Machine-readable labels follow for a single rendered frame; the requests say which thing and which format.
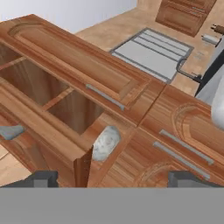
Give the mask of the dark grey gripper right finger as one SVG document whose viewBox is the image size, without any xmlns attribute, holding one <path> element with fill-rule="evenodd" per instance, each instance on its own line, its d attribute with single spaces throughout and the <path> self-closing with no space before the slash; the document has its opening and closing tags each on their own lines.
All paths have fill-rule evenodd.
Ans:
<svg viewBox="0 0 224 224">
<path fill-rule="evenodd" d="M 221 185 L 201 180 L 189 171 L 170 171 L 168 173 L 168 187 L 179 188 L 208 188 L 221 187 Z"/>
</svg>

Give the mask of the grey marbled bowl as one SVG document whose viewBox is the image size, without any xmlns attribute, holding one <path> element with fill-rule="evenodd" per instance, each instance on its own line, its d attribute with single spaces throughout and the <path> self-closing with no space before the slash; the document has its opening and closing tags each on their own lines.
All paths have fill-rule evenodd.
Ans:
<svg viewBox="0 0 224 224">
<path fill-rule="evenodd" d="M 93 160 L 104 161 L 121 141 L 121 135 L 116 126 L 107 126 L 94 141 Z"/>
</svg>

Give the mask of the white and black rounded object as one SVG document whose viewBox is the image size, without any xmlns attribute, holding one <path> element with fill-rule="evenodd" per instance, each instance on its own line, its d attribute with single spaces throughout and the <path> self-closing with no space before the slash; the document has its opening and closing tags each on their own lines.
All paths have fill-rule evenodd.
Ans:
<svg viewBox="0 0 224 224">
<path fill-rule="evenodd" d="M 195 97 L 211 107 L 213 124 L 224 130 L 224 36 L 215 47 Z"/>
</svg>

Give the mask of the grey marbled mug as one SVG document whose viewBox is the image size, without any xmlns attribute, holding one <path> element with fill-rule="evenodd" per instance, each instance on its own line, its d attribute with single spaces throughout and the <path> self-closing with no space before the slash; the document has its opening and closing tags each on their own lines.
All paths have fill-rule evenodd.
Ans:
<svg viewBox="0 0 224 224">
<path fill-rule="evenodd" d="M 25 128 L 21 125 L 16 126 L 0 126 L 0 135 L 5 140 L 12 140 L 25 131 Z"/>
</svg>

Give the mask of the wooden floor cupboard run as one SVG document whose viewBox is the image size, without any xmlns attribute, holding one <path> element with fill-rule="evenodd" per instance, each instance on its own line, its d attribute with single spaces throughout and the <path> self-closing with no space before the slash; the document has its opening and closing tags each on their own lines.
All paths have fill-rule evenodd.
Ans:
<svg viewBox="0 0 224 224">
<path fill-rule="evenodd" d="M 195 37 L 217 0 L 162 0 L 156 21 Z"/>
</svg>

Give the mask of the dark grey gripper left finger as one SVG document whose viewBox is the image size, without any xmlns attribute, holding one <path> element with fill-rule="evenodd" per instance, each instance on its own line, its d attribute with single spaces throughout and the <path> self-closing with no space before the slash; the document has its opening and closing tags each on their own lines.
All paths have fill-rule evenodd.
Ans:
<svg viewBox="0 0 224 224">
<path fill-rule="evenodd" d="M 56 171 L 35 171 L 25 179 L 5 185 L 5 187 L 58 187 Z"/>
</svg>

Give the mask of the brown cylindrical item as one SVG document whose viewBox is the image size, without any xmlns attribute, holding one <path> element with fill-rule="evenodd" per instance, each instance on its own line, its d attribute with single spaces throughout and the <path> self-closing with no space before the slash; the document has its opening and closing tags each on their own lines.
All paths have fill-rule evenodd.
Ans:
<svg viewBox="0 0 224 224">
<path fill-rule="evenodd" d="M 214 30 L 215 32 L 219 33 L 219 34 L 224 35 L 224 26 L 221 26 L 221 25 L 218 25 L 218 24 L 213 24 L 211 26 L 211 29 Z"/>
</svg>

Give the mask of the grey steel sink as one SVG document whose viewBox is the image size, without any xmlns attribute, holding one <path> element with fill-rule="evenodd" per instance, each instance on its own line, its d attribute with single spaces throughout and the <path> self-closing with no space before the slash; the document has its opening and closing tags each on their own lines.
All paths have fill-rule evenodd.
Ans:
<svg viewBox="0 0 224 224">
<path fill-rule="evenodd" d="M 147 74 L 171 83 L 177 74 L 176 66 L 188 58 L 194 47 L 161 32 L 144 28 L 109 52 Z"/>
</svg>

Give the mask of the open wooden cabinet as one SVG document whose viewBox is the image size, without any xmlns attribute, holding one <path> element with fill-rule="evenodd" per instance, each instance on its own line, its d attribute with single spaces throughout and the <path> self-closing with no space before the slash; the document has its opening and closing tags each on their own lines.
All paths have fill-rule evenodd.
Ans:
<svg viewBox="0 0 224 224">
<path fill-rule="evenodd" d="M 67 187 L 88 185 L 93 144 L 83 134 L 104 109 L 0 41 L 0 141 L 30 172 L 56 171 Z"/>
</svg>

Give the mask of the white cylindrical item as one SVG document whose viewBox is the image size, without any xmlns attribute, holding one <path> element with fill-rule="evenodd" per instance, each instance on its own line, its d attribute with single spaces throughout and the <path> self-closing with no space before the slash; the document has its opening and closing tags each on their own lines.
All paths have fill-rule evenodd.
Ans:
<svg viewBox="0 0 224 224">
<path fill-rule="evenodd" d="M 210 43 L 210 44 L 215 45 L 215 46 L 216 46 L 216 45 L 219 43 L 219 41 L 220 41 L 218 38 L 213 37 L 213 36 L 210 36 L 210 35 L 207 35 L 207 34 L 204 34 L 204 35 L 202 35 L 201 37 L 202 37 L 202 39 L 203 39 L 204 41 L 206 41 L 207 43 Z"/>
</svg>

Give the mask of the closed wooden door, arched panel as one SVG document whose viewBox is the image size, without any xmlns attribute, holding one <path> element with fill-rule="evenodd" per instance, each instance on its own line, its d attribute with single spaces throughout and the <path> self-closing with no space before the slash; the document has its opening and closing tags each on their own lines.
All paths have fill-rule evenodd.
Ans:
<svg viewBox="0 0 224 224">
<path fill-rule="evenodd" d="M 164 88 L 140 128 L 152 134 L 182 158 L 208 172 L 213 180 L 224 179 L 224 131 L 215 127 L 211 120 L 211 107 L 172 86 Z M 166 130 L 214 160 L 206 160 L 159 134 Z"/>
<path fill-rule="evenodd" d="M 138 130 L 129 140 L 117 147 L 104 162 L 93 162 L 89 175 L 90 187 L 166 187 L 168 173 L 188 171 L 206 180 L 196 171 L 182 164 L 165 151 L 153 147 L 156 137 Z M 224 179 L 206 180 L 224 186 Z"/>
</svg>

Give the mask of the open wooden cabinet door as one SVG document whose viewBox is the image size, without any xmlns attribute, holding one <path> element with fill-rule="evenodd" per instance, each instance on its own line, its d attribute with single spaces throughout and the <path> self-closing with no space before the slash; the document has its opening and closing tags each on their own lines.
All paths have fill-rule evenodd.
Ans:
<svg viewBox="0 0 224 224">
<path fill-rule="evenodd" d="M 105 109 L 138 119 L 164 88 L 156 78 L 34 14 L 0 23 L 0 41 Z M 124 105 L 122 111 L 90 84 Z"/>
</svg>

